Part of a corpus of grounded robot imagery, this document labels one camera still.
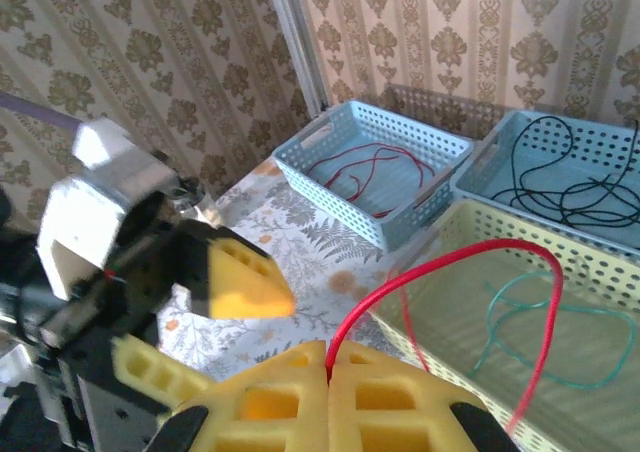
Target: wall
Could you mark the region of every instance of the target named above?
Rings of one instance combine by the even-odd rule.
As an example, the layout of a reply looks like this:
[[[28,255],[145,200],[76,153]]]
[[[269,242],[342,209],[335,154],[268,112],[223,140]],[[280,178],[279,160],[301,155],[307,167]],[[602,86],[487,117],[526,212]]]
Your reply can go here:
[[[333,103],[399,85],[400,110],[417,92],[419,115],[472,136],[487,104],[640,115],[640,0],[302,1]]]
[[[0,0],[0,90],[106,115],[214,194],[308,121],[271,0]],[[70,133],[0,110],[0,181],[34,227]]]

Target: black wire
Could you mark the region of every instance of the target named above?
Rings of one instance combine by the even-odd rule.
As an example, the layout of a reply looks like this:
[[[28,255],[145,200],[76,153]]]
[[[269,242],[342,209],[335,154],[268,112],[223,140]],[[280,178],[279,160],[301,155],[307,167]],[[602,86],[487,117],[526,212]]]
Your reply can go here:
[[[567,150],[561,153],[555,160],[551,162],[547,162],[546,164],[542,164],[536,167],[531,167],[524,172],[522,172],[519,176],[516,174],[516,163],[515,163],[515,151],[516,147],[520,140],[524,137],[524,135],[536,124],[541,123],[545,120],[554,120],[559,122],[567,131],[568,135],[565,135],[565,138],[569,139],[569,144]],[[565,158],[567,158],[571,151],[574,150],[574,144],[576,142],[573,130],[571,126],[569,126],[564,120],[559,117],[555,117],[552,115],[545,115],[542,117],[538,117],[537,119],[531,121],[524,127],[516,140],[514,141],[511,147],[511,181],[512,187],[508,189],[501,190],[493,195],[492,200],[497,199],[503,194],[512,193],[513,197],[509,200],[509,205],[513,206],[516,202],[520,205],[522,209],[532,214],[535,214],[539,217],[542,217],[547,220],[551,220],[554,222],[559,222],[563,225],[567,225],[572,228],[578,227],[608,227],[608,228],[623,228],[629,227],[633,224],[640,223],[640,195],[635,191],[631,190],[629,187],[622,185],[622,181],[629,171],[632,161],[634,148],[636,147],[636,139],[638,138],[638,121],[635,122],[635,130],[633,133],[633,139],[631,141],[631,147],[629,151],[629,156],[627,157],[626,164],[624,169],[619,174],[618,178],[614,181],[610,180],[611,174],[608,174],[604,179],[597,180],[593,177],[588,177],[586,182],[579,182],[567,187],[561,191],[555,190],[536,190],[525,186],[525,177],[533,172],[540,171],[546,169],[552,165],[555,165]],[[579,207],[569,207],[566,205],[566,200],[570,196],[579,196],[580,194],[584,194],[586,192],[590,192],[594,189],[604,189],[605,192],[598,199],[593,202],[582,205]],[[628,214],[615,212],[606,209],[596,209],[595,207],[602,204],[602,202],[608,197],[612,197],[616,199],[618,202],[624,204],[631,210]],[[524,202],[523,199],[529,199],[533,203],[535,203],[538,207],[532,208],[530,205]],[[558,220],[557,216],[552,217],[548,214],[543,213],[540,209],[556,212],[560,214],[560,219]]]

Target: basket handle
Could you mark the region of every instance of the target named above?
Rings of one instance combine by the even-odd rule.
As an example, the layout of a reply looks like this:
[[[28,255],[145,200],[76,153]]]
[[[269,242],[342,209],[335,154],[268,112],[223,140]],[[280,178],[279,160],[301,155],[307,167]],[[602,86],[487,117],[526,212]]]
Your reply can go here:
[[[440,187],[453,173],[454,167],[451,165],[446,166],[440,172],[438,172],[429,182],[424,184],[418,189],[415,196],[415,201],[420,203],[430,197],[438,187]]]
[[[331,112],[338,107],[333,105],[329,107],[327,110],[318,115],[315,119],[305,125],[300,132],[296,134],[296,139],[300,141],[300,144],[303,148],[311,147],[318,140],[320,140],[324,135],[329,133],[330,131],[324,132],[322,127],[326,124],[331,124]]]
[[[439,232],[440,230],[432,225],[419,231],[417,237],[411,242],[408,248],[395,260],[391,266],[391,270],[405,270],[409,264],[413,264],[418,260],[422,251],[431,247],[436,241],[440,236]]]
[[[500,129],[498,127],[494,127],[491,129],[491,132],[487,134],[487,136],[482,139],[482,141],[475,147],[471,155],[469,156],[469,163],[472,164],[477,161],[480,157],[482,157],[488,150],[492,143],[495,141],[496,137]]]

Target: yellow plastic basket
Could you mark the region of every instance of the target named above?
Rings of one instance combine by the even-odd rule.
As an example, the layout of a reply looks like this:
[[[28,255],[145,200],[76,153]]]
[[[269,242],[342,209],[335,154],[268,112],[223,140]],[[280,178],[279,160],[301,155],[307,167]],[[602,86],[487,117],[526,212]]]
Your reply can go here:
[[[521,238],[552,251],[565,271],[562,304],[623,312],[640,320],[640,266],[574,241],[506,212],[473,200],[455,202],[397,263],[399,272],[452,250],[491,238]],[[493,346],[473,377],[468,373],[489,337],[485,318],[493,298],[510,280],[549,270],[538,256],[500,250],[472,257],[406,287],[413,328],[431,371],[480,396],[504,425],[525,389],[531,369]],[[518,283],[509,298],[544,300],[551,277]],[[506,310],[496,308],[494,317]],[[528,360],[535,361],[547,309],[527,311],[505,321],[498,336]],[[374,319],[406,357],[419,364],[405,335],[399,294],[377,307]],[[572,382],[597,382],[615,369],[629,338],[630,326],[619,317],[560,311],[546,371]],[[543,378],[516,440],[530,451],[640,450],[640,347],[631,353],[611,382],[579,390]]]

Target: yellow foam gripper pad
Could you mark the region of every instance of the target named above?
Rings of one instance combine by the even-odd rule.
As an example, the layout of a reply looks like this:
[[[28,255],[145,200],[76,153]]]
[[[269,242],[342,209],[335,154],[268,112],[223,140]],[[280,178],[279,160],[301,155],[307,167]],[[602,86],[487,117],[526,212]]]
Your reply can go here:
[[[190,452],[327,452],[325,343],[272,357],[208,389],[176,412],[209,410]]]
[[[210,377],[131,335],[114,339],[112,354],[114,374],[120,382],[170,409],[215,385]]]
[[[330,452],[476,452],[450,406],[475,395],[354,342],[339,350],[329,386]]]
[[[275,261],[233,238],[209,245],[209,317],[289,316],[295,299]]]
[[[352,342],[327,385],[324,359],[307,342],[185,402],[209,410],[190,452],[476,452],[450,409],[473,394]]]

